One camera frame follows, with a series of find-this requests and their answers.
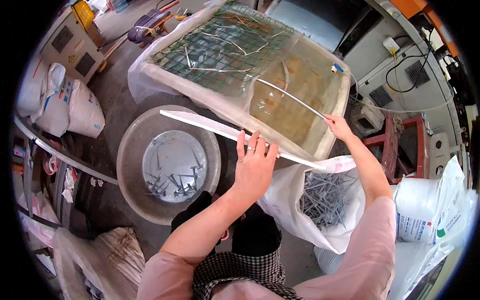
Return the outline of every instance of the cinder block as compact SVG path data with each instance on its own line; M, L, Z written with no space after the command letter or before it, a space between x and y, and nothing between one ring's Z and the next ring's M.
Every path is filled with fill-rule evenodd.
M364 97L363 103L374 106L369 98ZM377 109L366 105L355 106L350 114L349 122L365 137L382 129L385 116Z
M430 137L430 157L450 156L450 143L445 132Z
M440 179L449 160L450 155L431 156L429 179Z

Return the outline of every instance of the green wire mesh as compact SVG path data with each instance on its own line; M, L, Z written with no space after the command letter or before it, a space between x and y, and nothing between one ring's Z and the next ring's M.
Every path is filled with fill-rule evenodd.
M172 74L227 96L240 96L252 77L279 58L293 34L291 27L258 11L227 3L151 58Z

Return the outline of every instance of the pink sleeve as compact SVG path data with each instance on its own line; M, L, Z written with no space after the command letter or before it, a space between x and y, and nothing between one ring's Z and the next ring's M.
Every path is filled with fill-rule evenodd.
M185 300L192 297L193 267L178 256L161 252L145 265L137 300Z
M395 204L375 199L350 236L335 274L295 286L305 299L386 299L395 265Z

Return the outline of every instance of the hand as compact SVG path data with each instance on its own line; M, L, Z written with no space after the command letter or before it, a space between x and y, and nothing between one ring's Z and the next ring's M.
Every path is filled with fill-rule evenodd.
M326 114L324 114L324 116L327 118L325 124L330 127L330 130L336 138L346 143L349 139L355 136L344 118Z
M248 141L248 147L255 150L247 150L245 153L245 131L241 131L237 138L237 169L235 170L235 182L232 186L252 204L265 194L272 181L273 166L275 164L278 146L270 144L268 154L265 156L265 140L258 138L260 131L255 131Z

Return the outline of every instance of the plaid skirt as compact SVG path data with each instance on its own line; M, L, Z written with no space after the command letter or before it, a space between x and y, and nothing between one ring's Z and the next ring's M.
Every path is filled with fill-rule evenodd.
M231 252L207 256L193 273L193 299L210 300L215 285L241 279L258 283L284 299L302 299L292 288L283 286L285 269L280 263L280 247L258 257Z

